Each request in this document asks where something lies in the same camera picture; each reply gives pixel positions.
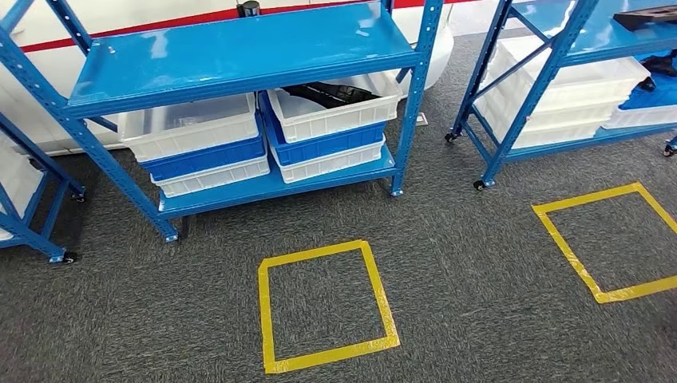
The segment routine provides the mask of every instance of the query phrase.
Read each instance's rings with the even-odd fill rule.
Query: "black object in bin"
[[[637,30],[647,22],[677,22],[677,6],[657,6],[644,10],[619,12],[614,14],[614,20],[627,30]]]
[[[677,69],[675,68],[675,64],[673,64],[675,57],[677,57],[677,49],[673,49],[667,56],[649,56],[641,62],[644,68],[651,73],[660,73],[670,77],[677,77]],[[656,88],[656,84],[651,77],[647,77],[644,81],[640,82],[638,86],[647,92],[653,92]]]
[[[282,89],[292,96],[316,102],[327,109],[379,98],[379,96],[365,89],[349,85],[325,84],[318,81],[284,86]]]

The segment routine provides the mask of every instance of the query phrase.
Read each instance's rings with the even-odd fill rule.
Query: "blue metal shelving unit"
[[[42,180],[38,185],[38,189],[35,190],[35,193],[31,197],[23,218],[17,213],[5,188],[0,184],[0,203],[6,212],[0,212],[0,227],[13,235],[11,239],[0,241],[0,248],[28,245],[47,255],[51,263],[71,263],[75,260],[75,254],[50,242],[49,236],[57,221],[61,202],[66,192],[70,190],[73,193],[73,199],[78,202],[84,202],[85,188],[71,178],[56,162],[41,151],[33,141],[2,114],[0,114],[0,130],[21,146],[42,168]],[[51,180],[58,183],[57,192],[53,198],[52,206],[47,213],[47,219],[42,225],[42,229],[40,232],[36,232],[31,230],[29,225],[33,220],[35,209],[38,207],[42,194]]]
[[[647,28],[631,32],[613,20],[613,15],[617,12],[666,6],[673,3],[673,0],[578,0],[577,2],[536,0],[513,4],[512,0],[501,0],[465,91],[459,113],[449,133],[445,136],[447,141],[455,140],[462,131],[465,131],[486,161],[487,167],[481,179],[473,186],[478,190],[493,186],[494,176],[499,172],[503,163],[508,161],[628,140],[677,128],[677,121],[673,124],[636,128],[613,130],[600,128],[593,138],[587,140],[513,149],[513,144],[525,126],[528,116],[531,115],[548,84],[561,67],[674,49],[677,46],[676,24],[652,24]],[[543,45],[491,84],[479,89],[501,29],[511,17],[524,23],[543,40]],[[486,119],[474,108],[473,102],[547,48],[552,51],[543,70],[534,82],[503,141],[499,143]],[[470,127],[468,118],[471,114],[477,118],[487,132],[495,150],[490,152]]]
[[[391,0],[182,26],[92,39],[64,0],[46,0],[87,56],[69,99],[59,95],[0,30],[0,60],[89,154],[167,241],[178,238],[168,219],[320,188],[392,177],[390,193],[402,194],[410,143],[428,71],[442,0],[426,0],[415,49],[394,24]],[[0,26],[16,25],[32,0]],[[229,94],[323,81],[388,69],[411,72],[409,98],[395,156],[325,176],[285,184],[276,166],[253,180],[165,198],[159,207],[143,193],[87,129],[83,119],[196,101]]]

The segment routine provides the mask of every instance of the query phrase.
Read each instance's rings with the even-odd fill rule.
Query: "floor marking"
[[[346,345],[336,349],[329,349],[318,353],[310,353],[300,357],[290,357],[288,359],[276,361],[275,344],[273,342],[271,292],[268,284],[268,269],[287,263],[294,263],[351,250],[360,250],[362,252],[362,257],[366,264],[366,271],[369,275],[371,286],[374,289],[376,304],[378,305],[378,311],[381,314],[386,336],[374,339],[373,341],[360,342],[354,345]],[[263,335],[263,367],[266,373],[286,373],[287,371],[293,371],[295,369],[305,369],[306,367],[311,367],[313,365],[321,365],[333,361],[340,361],[349,357],[375,353],[376,351],[389,349],[400,344],[400,338],[397,329],[395,328],[395,321],[390,312],[390,306],[388,306],[386,292],[383,290],[381,278],[378,276],[378,270],[376,269],[374,255],[371,253],[371,248],[367,241],[356,240],[264,259],[261,262],[261,266],[259,266],[259,302],[261,305],[261,333]]]
[[[578,197],[562,199],[561,201],[545,203],[542,205],[532,205],[532,209],[536,212],[536,215],[538,215],[538,218],[548,230],[548,233],[550,233],[552,239],[555,240],[557,246],[560,248],[560,250],[562,250],[564,257],[569,261],[569,263],[571,263],[573,269],[580,276],[580,278],[583,279],[583,282],[585,282],[586,286],[588,286],[588,289],[590,289],[592,292],[592,296],[595,297],[595,300],[598,303],[625,301],[628,299],[643,297],[644,295],[654,294],[660,291],[676,288],[677,275],[668,278],[661,278],[652,282],[640,283],[639,285],[624,287],[618,290],[602,291],[602,289],[600,289],[600,287],[597,285],[597,282],[595,282],[588,271],[585,270],[583,263],[581,263],[576,255],[573,254],[571,247],[569,247],[566,241],[564,241],[564,237],[562,237],[562,234],[560,234],[560,232],[555,227],[555,224],[552,223],[548,217],[548,213],[550,211],[562,210],[568,207],[583,205],[586,203],[596,202],[602,199],[613,198],[635,192],[639,193],[649,203],[649,205],[651,205],[654,211],[660,215],[660,218],[663,219],[663,221],[673,230],[673,232],[677,234],[677,222],[675,222],[675,220],[670,217],[667,211],[665,211],[665,209],[660,206],[658,201],[656,201],[654,197],[649,194],[647,189],[644,188],[644,186],[642,186],[642,184],[639,182],[608,190],[597,191],[586,195],[580,195]]]

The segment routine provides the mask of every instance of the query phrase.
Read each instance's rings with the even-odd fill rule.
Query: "black item on shelf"
[[[327,109],[379,98],[379,96],[368,90],[354,86],[332,85],[317,81],[301,85],[284,86],[282,89],[292,96],[316,102]]]
[[[677,6],[657,6],[614,14],[614,20],[627,30],[637,30],[647,22],[677,22]]]
[[[677,49],[673,49],[667,56],[649,56],[643,59],[641,63],[651,73],[677,77],[677,69],[672,63],[675,57],[677,57]]]
[[[645,78],[644,81],[637,84],[637,86],[639,86],[639,88],[642,90],[646,90],[647,92],[655,91],[655,82],[651,77]]]
[[[259,2],[255,0],[248,0],[242,4],[238,3],[236,9],[238,18],[248,18],[250,16],[260,15]]]

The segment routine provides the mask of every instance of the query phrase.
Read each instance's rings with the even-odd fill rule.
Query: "metal leg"
[[[510,129],[505,134],[501,145],[498,146],[492,159],[489,161],[481,180],[475,182],[474,186],[478,190],[494,185],[493,177],[501,169],[501,166],[505,162],[505,156],[520,135],[522,128],[527,122],[527,117],[530,116],[535,109],[540,97],[543,96],[543,93],[548,88],[550,81],[557,75],[557,72],[560,70],[561,60],[566,57],[568,51],[571,49],[571,45],[578,37],[580,30],[595,9],[598,1],[599,0],[588,0],[586,2],[578,2],[572,10],[570,21],[554,38],[552,52],[536,78],[532,88],[529,90],[529,94],[527,95],[524,104],[522,104],[519,112],[517,112],[515,120],[510,125]]]
[[[51,263],[63,262],[65,249],[51,243],[35,231],[30,230],[21,221],[0,213],[0,227],[14,235],[13,239],[21,239],[21,243],[47,255]]]
[[[444,2],[442,0],[429,0],[426,2],[421,20],[421,29],[418,32],[418,43],[416,51],[420,53],[420,61],[411,68],[411,82],[409,85],[409,96],[406,100],[405,116],[402,119],[402,132],[398,143],[398,152],[395,154],[395,166],[398,173],[393,176],[390,184],[390,194],[393,196],[402,194],[402,182],[406,169],[406,160],[409,157],[411,140],[414,138],[416,130],[416,117],[418,116],[418,107],[421,106],[423,98],[423,88],[426,85],[428,76],[428,64],[430,56],[433,53],[435,43],[435,34],[437,33],[437,24],[440,21],[440,10]]]
[[[54,224],[57,222],[59,210],[61,210],[61,202],[63,202],[66,190],[68,190],[68,183],[62,182],[59,185],[56,195],[54,196],[54,201],[52,202],[52,207],[47,214],[47,219],[45,219],[45,223],[42,224],[42,231],[40,232],[40,235],[42,235],[44,238],[48,239],[52,234]]]
[[[168,242],[178,239],[176,228],[168,220],[158,217],[157,207],[87,129],[85,121],[74,120],[63,113],[61,107],[65,105],[66,99],[40,74],[4,30],[0,30],[0,61],[144,213],[165,239]]]
[[[59,21],[68,30],[70,37],[75,41],[82,53],[87,56],[89,48],[92,46],[92,38],[87,34],[85,27],[82,26],[80,20],[77,19],[75,13],[65,0],[46,0],[47,4],[52,7],[54,14],[57,15]]]
[[[2,130],[12,141],[21,146],[30,154],[43,168],[54,174],[61,181],[68,181],[70,190],[76,198],[85,195],[85,187],[69,176],[51,157],[47,156],[40,148],[31,141],[17,126],[7,117],[0,113],[0,130]]]
[[[482,45],[482,50],[480,51],[480,57],[477,59],[475,70],[473,71],[473,75],[470,77],[468,88],[465,90],[465,95],[463,96],[461,107],[458,110],[458,115],[456,116],[456,120],[454,121],[453,125],[449,129],[449,133],[445,137],[447,140],[452,140],[460,135],[462,129],[461,121],[468,120],[468,116],[470,115],[470,106],[472,105],[470,100],[477,92],[480,82],[485,75],[487,64],[491,58],[491,53],[493,52],[494,46],[496,46],[496,41],[498,41],[498,35],[501,33],[501,28],[508,19],[510,6],[512,4],[513,0],[503,0],[496,8],[496,13],[493,15],[493,20],[491,21],[491,26],[489,27],[489,32],[487,33],[485,42]]]

